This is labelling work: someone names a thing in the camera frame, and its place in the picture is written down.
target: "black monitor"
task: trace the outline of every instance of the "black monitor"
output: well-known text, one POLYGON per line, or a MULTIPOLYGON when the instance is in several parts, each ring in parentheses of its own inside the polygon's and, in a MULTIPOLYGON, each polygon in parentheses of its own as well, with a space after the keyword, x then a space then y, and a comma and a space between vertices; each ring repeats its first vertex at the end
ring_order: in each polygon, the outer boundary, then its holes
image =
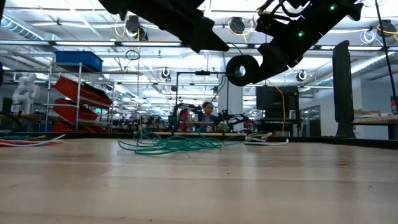
MULTIPOLYGON (((283 93, 285 114, 289 117, 290 110, 298 110, 299 88, 297 86, 278 86, 278 88, 283 93)), ((273 86, 256 87, 256 108, 265 110, 267 118, 283 117, 282 95, 279 90, 273 86)))

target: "tangled green cable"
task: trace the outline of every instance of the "tangled green cable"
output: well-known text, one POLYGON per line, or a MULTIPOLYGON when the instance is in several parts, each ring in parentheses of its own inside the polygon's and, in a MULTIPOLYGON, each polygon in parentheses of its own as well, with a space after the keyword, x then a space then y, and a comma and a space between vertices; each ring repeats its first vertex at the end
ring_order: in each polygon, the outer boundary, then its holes
POLYGON ((235 136, 222 141, 215 138, 206 138, 200 133, 198 134, 201 136, 201 138, 192 139, 192 138, 186 138, 184 136, 172 136, 167 139, 162 139, 156 133, 144 134, 140 132, 139 134, 134 136, 134 140, 136 142, 135 144, 129 144, 120 139, 118 139, 118 144, 122 149, 125 149, 127 151, 133 151, 136 154, 140 155, 152 155, 152 156, 164 155, 179 151, 190 152, 190 151, 200 151, 207 149, 219 149, 223 146, 240 144, 240 142, 230 143, 230 144, 225 143, 226 141, 230 140, 235 136))

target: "metal shelving unit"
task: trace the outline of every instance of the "metal shelving unit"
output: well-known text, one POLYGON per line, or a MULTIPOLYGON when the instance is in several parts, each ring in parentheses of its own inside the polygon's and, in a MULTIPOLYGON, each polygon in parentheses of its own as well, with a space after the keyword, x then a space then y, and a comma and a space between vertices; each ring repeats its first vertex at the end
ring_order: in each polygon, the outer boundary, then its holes
MULTIPOLYGON (((46 115, 45 115, 45 130, 47 130, 47 126, 48 126, 48 121, 49 121, 49 111, 50 108, 54 107, 54 106, 65 106, 65 107, 75 107, 76 108, 76 122, 75 124, 72 124, 75 126, 75 131, 78 131, 78 125, 79 124, 95 124, 98 126, 110 126, 111 128, 111 133, 112 133, 112 118, 113 118, 113 104, 112 105, 106 105, 104 103, 95 101, 95 100, 91 100, 85 97, 80 96, 80 90, 81 90, 81 76, 83 74, 83 69, 85 71, 90 71, 91 69, 89 69, 88 67, 85 67, 82 63, 79 64, 74 64, 74 63, 58 63, 57 66, 60 67, 78 67, 78 93, 77 93, 77 100, 76 100, 76 105, 59 105, 59 104, 50 104, 50 92, 51 92, 51 76, 52 76, 52 70, 54 67, 54 63, 51 64, 50 66, 50 70, 49 70, 49 84, 47 87, 47 104, 43 105, 46 106, 46 115), (85 104, 87 104, 88 106, 95 106, 97 108, 101 109, 101 117, 100 119, 102 119, 102 110, 103 109, 108 109, 108 120, 105 121, 90 121, 90 120, 85 120, 85 119, 79 119, 79 109, 80 109, 80 101, 84 101, 85 104)), ((114 86, 113 82, 102 82, 102 83, 111 83, 112 86, 114 86)))

